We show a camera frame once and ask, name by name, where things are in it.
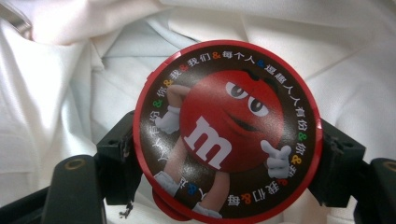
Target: cartoon arm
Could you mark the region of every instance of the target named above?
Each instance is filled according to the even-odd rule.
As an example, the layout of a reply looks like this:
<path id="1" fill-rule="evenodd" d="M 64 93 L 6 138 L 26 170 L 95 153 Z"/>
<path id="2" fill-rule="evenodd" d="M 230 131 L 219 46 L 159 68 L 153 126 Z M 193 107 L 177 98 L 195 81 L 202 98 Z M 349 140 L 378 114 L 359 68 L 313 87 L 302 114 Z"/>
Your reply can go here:
<path id="1" fill-rule="evenodd" d="M 180 85 L 171 85 L 166 91 L 166 97 L 169 102 L 168 111 L 165 115 L 155 119 L 155 125 L 163 132 L 173 133 L 179 128 L 180 108 L 183 104 L 183 98 L 190 92 L 189 87 Z"/>
<path id="2" fill-rule="evenodd" d="M 268 141 L 262 140 L 262 150 L 268 153 L 267 159 L 268 175 L 272 178 L 288 178 L 289 176 L 289 154 L 291 147 L 284 146 L 277 150 L 271 146 Z"/>

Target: candy character illustration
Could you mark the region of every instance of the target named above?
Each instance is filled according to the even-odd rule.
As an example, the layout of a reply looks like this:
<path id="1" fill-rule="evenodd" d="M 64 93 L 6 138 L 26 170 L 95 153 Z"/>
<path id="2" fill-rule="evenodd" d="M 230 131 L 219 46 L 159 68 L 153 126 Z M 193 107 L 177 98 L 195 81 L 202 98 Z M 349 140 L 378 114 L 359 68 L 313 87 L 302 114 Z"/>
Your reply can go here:
<path id="1" fill-rule="evenodd" d="M 284 118 L 272 79 L 249 71 L 220 71 L 191 88 L 171 85 L 166 96 L 168 111 L 155 124 L 168 134 L 180 131 L 180 137 L 154 178 L 175 196 L 188 154 L 216 171 L 210 191 L 193 211 L 221 218 L 232 173 L 264 164 L 270 178 L 288 177 L 291 148 L 276 149 Z"/>

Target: red rim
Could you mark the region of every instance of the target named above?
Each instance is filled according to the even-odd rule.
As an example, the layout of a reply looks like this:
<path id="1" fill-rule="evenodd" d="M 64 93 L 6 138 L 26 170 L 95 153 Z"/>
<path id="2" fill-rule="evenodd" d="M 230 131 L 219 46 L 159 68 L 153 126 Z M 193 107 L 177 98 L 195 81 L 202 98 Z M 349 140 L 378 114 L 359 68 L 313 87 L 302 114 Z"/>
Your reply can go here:
<path id="1" fill-rule="evenodd" d="M 252 217 L 243 217 L 243 218 L 223 218 L 223 219 L 216 219 L 212 217 L 206 217 L 200 214 L 197 214 L 193 211 L 191 211 L 190 208 L 186 207 L 184 204 L 181 202 L 175 200 L 173 197 L 168 195 L 162 188 L 161 186 L 156 182 L 156 180 L 153 178 L 153 174 L 151 173 L 149 169 L 149 165 L 146 162 L 145 156 L 142 151 L 141 147 L 141 132 L 140 132 L 140 120 L 142 116 L 142 108 L 143 104 L 145 101 L 145 96 L 147 95 L 149 91 L 149 87 L 153 84 L 154 80 L 157 78 L 157 76 L 161 73 L 161 71 L 168 66 L 171 62 L 179 58 L 180 56 L 187 54 L 191 51 L 194 51 L 196 49 L 201 49 L 209 46 L 218 46 L 218 45 L 231 45 L 231 46 L 237 46 L 237 47 L 242 47 L 246 49 L 252 49 L 255 51 L 258 51 L 271 59 L 275 60 L 279 64 L 281 64 L 285 69 L 287 69 L 292 76 L 295 78 L 295 80 L 298 82 L 298 84 L 301 86 L 301 88 L 304 91 L 304 94 L 309 101 L 309 104 L 312 108 L 312 112 L 314 115 L 314 120 L 316 122 L 316 148 L 315 148 L 315 153 L 314 156 L 311 160 L 311 163 L 308 168 L 308 172 L 305 174 L 305 177 L 301 184 L 298 186 L 297 189 L 287 198 L 285 201 L 280 203 L 279 205 L 273 207 L 272 209 L 268 210 L 265 213 L 258 214 L 256 216 Z M 302 193 L 307 189 L 309 184 L 311 183 L 312 179 L 314 178 L 314 175 L 316 173 L 316 170 L 318 168 L 319 160 L 320 160 L 320 155 L 321 155 L 321 150 L 322 150 L 322 129 L 321 129 L 321 123 L 320 123 L 320 116 L 318 112 L 318 107 L 316 105 L 315 99 L 312 96 L 310 90 L 302 80 L 302 78 L 297 74 L 297 72 L 286 62 L 284 62 L 282 59 L 277 57 L 274 53 L 262 49 L 261 47 L 246 43 L 246 42 L 240 42 L 240 41 L 233 41 L 233 40 L 214 40 L 214 41 L 208 41 L 208 42 L 203 42 L 199 43 L 193 46 L 190 46 L 188 48 L 182 49 L 181 51 L 175 53 L 171 57 L 169 57 L 167 60 L 165 60 L 153 73 L 150 74 L 148 77 L 148 80 L 146 82 L 145 87 L 143 88 L 140 97 L 138 99 L 136 109 L 134 112 L 134 146 L 135 146 L 135 151 L 136 155 L 138 158 L 138 161 L 140 163 L 140 166 L 143 170 L 143 173 L 145 174 L 146 178 L 148 179 L 148 182 L 151 184 L 153 189 L 156 191 L 156 193 L 162 197 L 162 199 L 169 204 L 170 207 L 172 207 L 174 210 L 177 210 L 179 213 L 183 214 L 185 217 L 191 217 L 206 223 L 247 223 L 247 222 L 258 222 L 258 221 L 263 221 L 265 219 L 268 219 L 270 217 L 273 217 L 286 208 L 288 208 L 292 203 L 294 203 L 301 195 Z"/>

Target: white cloth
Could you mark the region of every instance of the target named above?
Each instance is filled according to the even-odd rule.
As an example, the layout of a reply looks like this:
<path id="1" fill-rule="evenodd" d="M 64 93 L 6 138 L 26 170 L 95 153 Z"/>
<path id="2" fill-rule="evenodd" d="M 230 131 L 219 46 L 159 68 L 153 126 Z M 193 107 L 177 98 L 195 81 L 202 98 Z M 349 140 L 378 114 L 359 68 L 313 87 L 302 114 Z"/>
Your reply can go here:
<path id="1" fill-rule="evenodd" d="M 313 92 L 321 116 L 396 160 L 396 6 L 390 0 L 9 0 L 31 20 L 34 41 L 0 21 L 0 206 L 46 187 L 53 167 L 95 144 L 133 110 L 147 75 L 199 41 L 238 39 L 271 50 Z M 353 223 L 307 191 L 264 223 Z M 175 223 L 146 179 L 128 219 Z"/>

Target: cartoon mouth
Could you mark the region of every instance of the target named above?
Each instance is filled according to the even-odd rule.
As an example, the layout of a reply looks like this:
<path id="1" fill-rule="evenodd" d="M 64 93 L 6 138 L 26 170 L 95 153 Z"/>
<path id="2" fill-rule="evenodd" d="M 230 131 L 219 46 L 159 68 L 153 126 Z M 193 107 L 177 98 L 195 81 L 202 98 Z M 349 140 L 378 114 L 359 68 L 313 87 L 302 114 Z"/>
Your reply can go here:
<path id="1" fill-rule="evenodd" d="M 244 130 L 246 130 L 248 132 L 257 132 L 258 131 L 257 128 L 249 125 L 248 123 L 242 121 L 241 119 L 234 118 L 233 116 L 230 116 L 230 117 L 242 129 L 244 129 Z"/>

